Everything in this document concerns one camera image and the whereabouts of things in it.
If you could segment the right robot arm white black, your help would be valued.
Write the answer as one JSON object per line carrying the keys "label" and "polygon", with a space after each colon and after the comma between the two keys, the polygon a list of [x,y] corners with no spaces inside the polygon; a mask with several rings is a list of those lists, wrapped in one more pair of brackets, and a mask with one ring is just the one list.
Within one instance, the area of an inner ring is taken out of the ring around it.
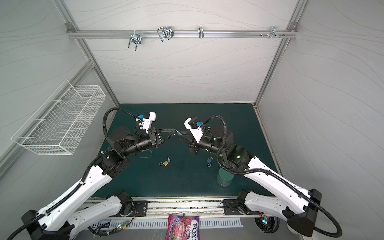
{"label": "right robot arm white black", "polygon": [[181,133],[181,137],[192,153],[205,150],[214,154],[221,169],[245,176],[273,194],[272,197],[262,197],[252,191],[242,191],[238,201],[243,213],[272,215],[286,221],[294,232],[306,237],[320,231],[315,226],[318,212],[322,210],[319,191],[291,183],[250,151],[235,144],[233,133],[225,124],[210,128],[202,122],[193,123],[192,119],[187,119],[184,125],[187,130]]}

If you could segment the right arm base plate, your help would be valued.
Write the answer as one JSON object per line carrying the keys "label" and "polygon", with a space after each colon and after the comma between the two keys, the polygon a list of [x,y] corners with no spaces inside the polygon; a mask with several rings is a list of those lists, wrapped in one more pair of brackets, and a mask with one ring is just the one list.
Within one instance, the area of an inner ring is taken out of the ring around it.
{"label": "right arm base plate", "polygon": [[245,205],[245,201],[238,199],[224,199],[220,203],[225,215],[248,215],[251,211]]}

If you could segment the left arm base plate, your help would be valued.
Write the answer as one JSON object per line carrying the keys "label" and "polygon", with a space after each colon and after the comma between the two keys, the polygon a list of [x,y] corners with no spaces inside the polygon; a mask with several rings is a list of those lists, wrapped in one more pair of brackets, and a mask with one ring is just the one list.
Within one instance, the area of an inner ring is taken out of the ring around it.
{"label": "left arm base plate", "polygon": [[148,209],[148,201],[132,201],[122,206],[119,217],[145,217]]}

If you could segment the metal u-bolt clamp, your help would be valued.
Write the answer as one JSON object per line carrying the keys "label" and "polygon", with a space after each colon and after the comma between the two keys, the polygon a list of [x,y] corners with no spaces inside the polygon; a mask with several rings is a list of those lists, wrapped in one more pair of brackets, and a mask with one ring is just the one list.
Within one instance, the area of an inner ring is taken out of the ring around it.
{"label": "metal u-bolt clamp", "polygon": [[160,27],[157,29],[157,33],[161,42],[164,42],[165,39],[170,40],[175,35],[172,27]]}
{"label": "metal u-bolt clamp", "polygon": [[130,39],[129,39],[129,43],[128,43],[128,48],[130,48],[131,46],[135,46],[135,51],[137,51],[138,49],[138,46],[142,43],[142,37],[141,35],[137,34],[136,32],[134,32],[133,34],[131,34],[130,36]]}

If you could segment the metal u-bolt clamp middle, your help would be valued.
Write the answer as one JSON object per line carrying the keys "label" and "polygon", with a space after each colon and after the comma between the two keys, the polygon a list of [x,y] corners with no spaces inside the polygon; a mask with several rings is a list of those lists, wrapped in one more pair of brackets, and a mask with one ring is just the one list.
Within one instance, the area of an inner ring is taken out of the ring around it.
{"label": "metal u-bolt clamp middle", "polygon": [[175,35],[172,27],[160,27],[157,29],[157,33],[161,42],[164,42],[165,39],[170,40]]}

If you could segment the aluminium cross rail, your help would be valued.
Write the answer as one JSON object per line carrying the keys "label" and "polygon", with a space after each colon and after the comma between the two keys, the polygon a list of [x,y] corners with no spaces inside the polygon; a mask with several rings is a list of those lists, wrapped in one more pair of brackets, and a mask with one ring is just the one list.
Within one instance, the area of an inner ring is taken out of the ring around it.
{"label": "aluminium cross rail", "polygon": [[[248,39],[262,38],[260,34],[267,34],[267,30],[206,30],[204,29],[203,39]],[[131,34],[136,32],[142,39],[159,39],[156,30],[140,31],[75,31],[68,32],[71,39],[129,39]],[[198,30],[174,30],[173,39],[199,39]],[[279,34],[286,34],[286,38],[295,38],[299,34],[297,31],[278,30]]]}

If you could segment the metal u-bolt clamp left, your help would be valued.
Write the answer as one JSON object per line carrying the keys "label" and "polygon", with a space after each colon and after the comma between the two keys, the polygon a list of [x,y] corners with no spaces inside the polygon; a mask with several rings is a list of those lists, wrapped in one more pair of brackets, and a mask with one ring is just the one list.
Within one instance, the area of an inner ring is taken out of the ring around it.
{"label": "metal u-bolt clamp left", "polygon": [[134,32],[133,34],[131,34],[130,36],[130,39],[129,39],[129,43],[128,43],[128,48],[130,48],[131,46],[135,46],[135,51],[137,51],[138,49],[138,46],[142,43],[142,37],[141,35],[137,34],[136,32]]}

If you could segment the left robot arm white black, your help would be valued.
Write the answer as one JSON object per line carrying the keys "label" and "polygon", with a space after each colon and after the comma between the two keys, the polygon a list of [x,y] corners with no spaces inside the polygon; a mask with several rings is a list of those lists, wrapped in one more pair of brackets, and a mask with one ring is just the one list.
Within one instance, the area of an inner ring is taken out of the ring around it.
{"label": "left robot arm white black", "polygon": [[170,136],[178,133],[174,129],[151,128],[137,137],[126,127],[115,129],[107,135],[110,147],[88,165],[82,178],[52,203],[38,211],[25,213],[22,216],[23,226],[8,238],[11,240],[19,232],[27,230],[33,240],[72,240],[79,232],[100,220],[130,214],[132,199],[124,191],[84,210],[79,210],[79,207],[123,172],[130,164],[129,156],[159,147],[167,141],[161,135],[163,132]]}

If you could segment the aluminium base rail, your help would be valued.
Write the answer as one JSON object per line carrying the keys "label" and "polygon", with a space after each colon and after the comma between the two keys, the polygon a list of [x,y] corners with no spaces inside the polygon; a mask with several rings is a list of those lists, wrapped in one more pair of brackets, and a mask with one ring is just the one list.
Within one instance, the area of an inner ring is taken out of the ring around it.
{"label": "aluminium base rail", "polygon": [[219,197],[133,197],[134,201],[147,201],[145,217],[164,219],[169,214],[200,216],[203,218],[226,218],[225,210],[220,208],[225,199],[235,200],[236,196]]}

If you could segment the small blue padlock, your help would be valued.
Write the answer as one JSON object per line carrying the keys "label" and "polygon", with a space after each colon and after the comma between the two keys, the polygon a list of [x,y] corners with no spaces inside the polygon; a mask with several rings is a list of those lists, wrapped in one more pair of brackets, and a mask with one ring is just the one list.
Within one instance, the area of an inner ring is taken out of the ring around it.
{"label": "small blue padlock", "polygon": [[207,167],[211,167],[212,162],[213,162],[213,158],[209,157],[206,162],[207,162]]}

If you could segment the purple candy bag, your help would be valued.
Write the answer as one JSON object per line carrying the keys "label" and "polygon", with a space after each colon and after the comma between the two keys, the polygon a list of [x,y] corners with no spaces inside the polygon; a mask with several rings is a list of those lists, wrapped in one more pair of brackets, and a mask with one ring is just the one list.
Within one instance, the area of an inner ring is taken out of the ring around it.
{"label": "purple candy bag", "polygon": [[169,215],[166,240],[199,240],[200,217]]}

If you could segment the metal hook bracket right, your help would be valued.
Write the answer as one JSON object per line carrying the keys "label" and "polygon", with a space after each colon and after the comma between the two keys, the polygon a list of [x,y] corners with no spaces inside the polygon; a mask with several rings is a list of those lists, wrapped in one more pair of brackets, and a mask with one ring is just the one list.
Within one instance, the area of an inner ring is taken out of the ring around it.
{"label": "metal hook bracket right", "polygon": [[284,33],[279,34],[276,27],[272,27],[269,33],[267,33],[267,34],[260,34],[260,36],[262,38],[269,38],[269,39],[286,38],[287,37],[287,35],[284,34]]}

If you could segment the small metal bracket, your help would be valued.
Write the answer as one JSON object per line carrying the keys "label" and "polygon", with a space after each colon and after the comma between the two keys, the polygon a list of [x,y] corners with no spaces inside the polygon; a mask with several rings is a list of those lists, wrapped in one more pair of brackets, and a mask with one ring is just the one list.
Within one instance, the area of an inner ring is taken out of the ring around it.
{"label": "small metal bracket", "polygon": [[198,27],[198,35],[199,35],[199,39],[203,39],[204,38],[204,29],[203,29],[203,27]]}

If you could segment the brass padlock with key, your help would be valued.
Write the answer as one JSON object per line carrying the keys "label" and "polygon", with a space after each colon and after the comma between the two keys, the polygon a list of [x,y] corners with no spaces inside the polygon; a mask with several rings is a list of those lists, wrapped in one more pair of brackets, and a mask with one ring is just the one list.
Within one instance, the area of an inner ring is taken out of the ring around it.
{"label": "brass padlock with key", "polygon": [[160,166],[167,166],[170,162],[171,162],[171,159],[168,158],[166,161],[164,161],[164,162],[160,162],[159,165],[160,165]]}

